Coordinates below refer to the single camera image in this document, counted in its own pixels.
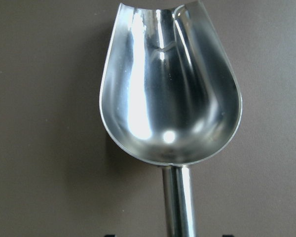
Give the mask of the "metal ice scoop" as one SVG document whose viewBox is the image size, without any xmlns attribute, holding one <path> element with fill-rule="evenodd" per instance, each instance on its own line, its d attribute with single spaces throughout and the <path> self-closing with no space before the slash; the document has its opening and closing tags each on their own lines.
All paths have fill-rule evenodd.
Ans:
<svg viewBox="0 0 296 237">
<path fill-rule="evenodd" d="M 131 156 L 162 167 L 167 232 L 197 235 L 190 166 L 234 137 L 242 96 L 204 4 L 120 4 L 100 88 L 102 122 Z"/>
</svg>

